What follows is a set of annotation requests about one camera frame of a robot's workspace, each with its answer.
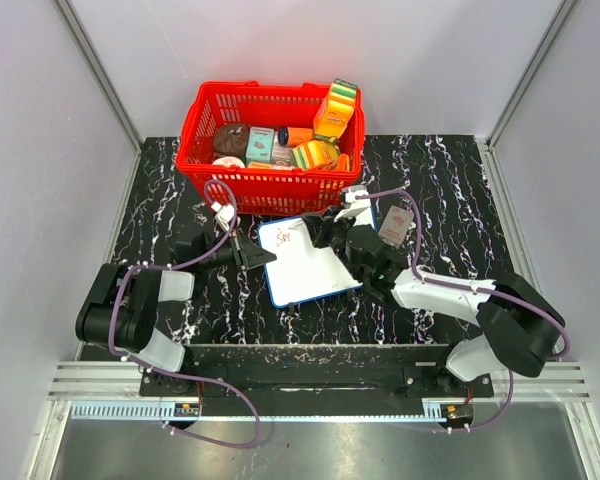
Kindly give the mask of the white whiteboard blue frame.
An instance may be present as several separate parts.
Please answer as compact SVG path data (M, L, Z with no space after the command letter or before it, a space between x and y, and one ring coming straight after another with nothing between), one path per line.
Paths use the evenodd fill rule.
M356 290L362 284L351 277L331 248L312 246L307 229L289 229L301 220L289 217L261 224L257 238L276 260L265 265L271 303L278 309L292 304Z

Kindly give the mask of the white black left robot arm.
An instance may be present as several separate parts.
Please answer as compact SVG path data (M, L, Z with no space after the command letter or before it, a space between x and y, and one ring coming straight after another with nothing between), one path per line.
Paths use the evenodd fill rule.
M175 395L191 392L197 373L185 364L187 349L155 326L158 305L192 299L215 268L251 270L277 256L239 231L224 243L208 232L182 235L176 241L172 262L180 265L195 258L200 261L181 270L144 269L133 274L127 285L122 284L127 272L124 266L102 265L76 319L78 340L105 349L113 346L122 355L163 370L162 384Z

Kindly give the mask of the red capped whiteboard marker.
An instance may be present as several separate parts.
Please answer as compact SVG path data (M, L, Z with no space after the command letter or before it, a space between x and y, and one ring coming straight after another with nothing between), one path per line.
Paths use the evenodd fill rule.
M290 224L288 228L289 229L298 229L304 225L305 225L304 221L298 220L298 221L295 221L294 223Z

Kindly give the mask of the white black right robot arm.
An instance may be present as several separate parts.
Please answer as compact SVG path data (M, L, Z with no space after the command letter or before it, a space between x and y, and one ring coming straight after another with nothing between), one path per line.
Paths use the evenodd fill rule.
M366 224L333 207L301 217L313 247L330 249L375 302L426 310L480 328L449 351L434 375L456 396L478 377L500 370L536 378L563 339L565 322L524 278L461 280L421 271Z

